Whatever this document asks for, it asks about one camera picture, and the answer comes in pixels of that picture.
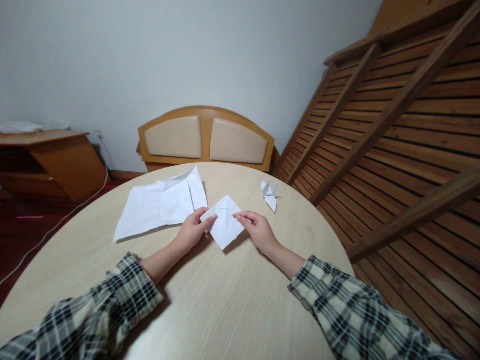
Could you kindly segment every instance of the white wall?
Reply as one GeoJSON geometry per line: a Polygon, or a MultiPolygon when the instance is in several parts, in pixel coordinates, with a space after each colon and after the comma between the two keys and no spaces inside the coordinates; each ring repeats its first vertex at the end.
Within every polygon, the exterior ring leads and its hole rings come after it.
{"type": "Polygon", "coordinates": [[[367,35],[381,0],[0,4],[0,121],[101,130],[109,165],[143,172],[138,127],[184,106],[237,112],[282,152],[323,60],[367,35]]]}

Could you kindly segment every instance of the beige cushion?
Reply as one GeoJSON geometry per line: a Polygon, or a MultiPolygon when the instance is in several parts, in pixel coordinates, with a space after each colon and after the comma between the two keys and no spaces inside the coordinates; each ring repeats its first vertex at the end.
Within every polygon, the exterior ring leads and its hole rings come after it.
{"type": "Polygon", "coordinates": [[[213,119],[210,160],[263,164],[268,144],[245,126],[216,117],[213,119]]]}
{"type": "Polygon", "coordinates": [[[202,158],[200,116],[179,117],[145,131],[150,155],[175,158],[202,158]]]}

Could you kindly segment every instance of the person's left hand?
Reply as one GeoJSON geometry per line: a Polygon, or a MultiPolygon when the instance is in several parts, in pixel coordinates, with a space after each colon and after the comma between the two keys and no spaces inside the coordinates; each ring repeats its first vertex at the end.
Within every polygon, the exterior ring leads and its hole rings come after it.
{"type": "Polygon", "coordinates": [[[186,252],[189,252],[200,240],[202,235],[208,233],[208,228],[213,225],[217,220],[218,215],[212,215],[204,222],[200,220],[200,217],[205,214],[209,209],[207,207],[201,207],[193,214],[185,219],[185,222],[180,228],[180,232],[176,238],[172,241],[186,252]]]}

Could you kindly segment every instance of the hand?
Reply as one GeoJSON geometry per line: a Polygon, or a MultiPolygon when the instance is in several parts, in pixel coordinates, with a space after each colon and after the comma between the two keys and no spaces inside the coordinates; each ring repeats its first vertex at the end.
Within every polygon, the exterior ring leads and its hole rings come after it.
{"type": "Polygon", "coordinates": [[[200,217],[208,210],[207,207],[201,207],[187,217],[172,244],[179,246],[185,252],[189,252],[199,242],[203,234],[208,234],[208,228],[218,218],[218,215],[215,214],[202,222],[200,217]]]}
{"type": "Polygon", "coordinates": [[[248,231],[255,246],[265,256],[270,257],[272,252],[282,247],[265,216],[252,211],[242,211],[234,213],[233,217],[248,231]]]}

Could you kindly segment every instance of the table top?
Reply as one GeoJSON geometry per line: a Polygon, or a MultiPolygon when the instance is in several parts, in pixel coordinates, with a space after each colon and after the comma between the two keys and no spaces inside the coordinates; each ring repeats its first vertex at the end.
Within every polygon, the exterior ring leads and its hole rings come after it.
{"type": "MultiPolygon", "coordinates": [[[[242,210],[267,217],[278,240],[304,258],[316,254],[353,275],[338,237],[298,192],[280,182],[277,211],[262,197],[263,172],[228,163],[198,166],[208,204],[230,197],[242,210]]],[[[153,184],[195,166],[183,164],[133,179],[70,220],[22,274],[0,310],[0,346],[37,325],[56,302],[105,279],[131,251],[143,258],[170,243],[180,225],[113,243],[133,186],[153,184]]],[[[244,231],[222,252],[203,238],[160,284],[165,300],[127,338],[127,359],[334,359],[312,315],[288,291],[288,278],[262,256],[244,231]]]]}
{"type": "Polygon", "coordinates": [[[88,135],[88,132],[49,130],[25,134],[0,134],[0,146],[28,147],[88,135]]]}

